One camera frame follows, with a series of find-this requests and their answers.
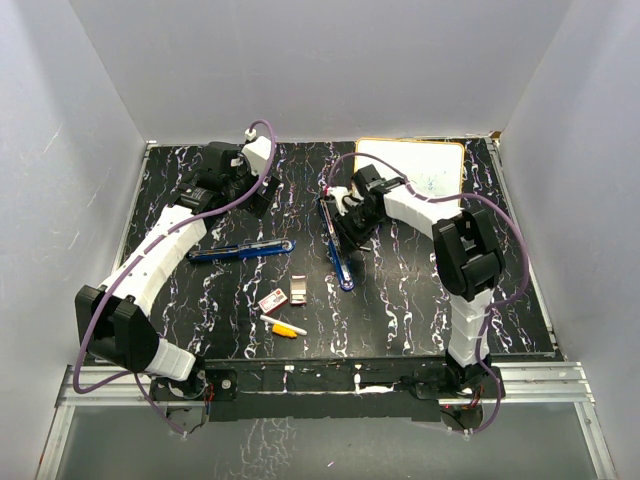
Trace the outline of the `staple tray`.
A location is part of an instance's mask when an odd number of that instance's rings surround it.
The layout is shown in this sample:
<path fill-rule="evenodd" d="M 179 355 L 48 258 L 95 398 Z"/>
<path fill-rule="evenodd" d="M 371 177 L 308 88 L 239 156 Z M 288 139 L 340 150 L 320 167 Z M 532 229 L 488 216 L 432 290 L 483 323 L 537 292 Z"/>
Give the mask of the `staple tray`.
<path fill-rule="evenodd" d="M 292 275 L 290 278 L 291 305 L 305 305 L 307 303 L 307 278 L 305 275 Z"/>

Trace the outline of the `red white staple box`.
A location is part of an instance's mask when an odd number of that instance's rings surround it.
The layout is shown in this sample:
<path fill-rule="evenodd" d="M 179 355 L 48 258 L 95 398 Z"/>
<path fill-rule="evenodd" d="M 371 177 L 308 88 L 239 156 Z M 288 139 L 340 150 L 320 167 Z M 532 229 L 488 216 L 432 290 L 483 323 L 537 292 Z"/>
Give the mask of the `red white staple box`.
<path fill-rule="evenodd" d="M 259 308 L 264 314 L 268 314 L 280 306 L 286 304 L 288 302 L 288 297 L 284 293 L 284 291 L 280 288 L 270 292 L 264 298 L 262 298 L 259 302 Z"/>

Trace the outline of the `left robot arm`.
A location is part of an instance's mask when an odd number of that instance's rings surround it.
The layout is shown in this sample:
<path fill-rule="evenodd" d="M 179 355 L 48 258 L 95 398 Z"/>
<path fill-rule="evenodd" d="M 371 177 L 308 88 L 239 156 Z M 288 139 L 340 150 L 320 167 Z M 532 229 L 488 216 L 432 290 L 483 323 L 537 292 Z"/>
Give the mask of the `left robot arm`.
<path fill-rule="evenodd" d="M 267 175 L 274 157 L 275 143 L 264 136 L 242 146 L 205 146 L 130 257 L 99 286 L 77 293 L 78 364 L 91 354 L 131 373 L 170 379 L 186 399 L 204 392 L 207 376 L 195 355 L 160 337 L 149 317 L 175 268 L 220 217 L 236 208 L 263 214 L 278 184 Z"/>

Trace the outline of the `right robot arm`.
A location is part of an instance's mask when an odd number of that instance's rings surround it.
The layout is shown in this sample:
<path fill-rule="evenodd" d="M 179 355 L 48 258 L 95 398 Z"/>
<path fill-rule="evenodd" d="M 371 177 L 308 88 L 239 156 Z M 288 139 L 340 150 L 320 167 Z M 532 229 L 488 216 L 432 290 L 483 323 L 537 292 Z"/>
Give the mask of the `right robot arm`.
<path fill-rule="evenodd" d="M 429 202 L 413 194 L 404 179 L 382 178 L 373 165 L 352 176 L 352 187 L 329 187 L 324 201 L 344 253 L 369 241 L 387 219 L 405 223 L 433 242 L 438 277 L 451 303 L 447 356 L 456 364 L 447 388 L 466 397 L 482 382 L 475 366 L 489 349 L 481 330 L 505 261 L 486 209 L 463 209 L 454 202 Z"/>

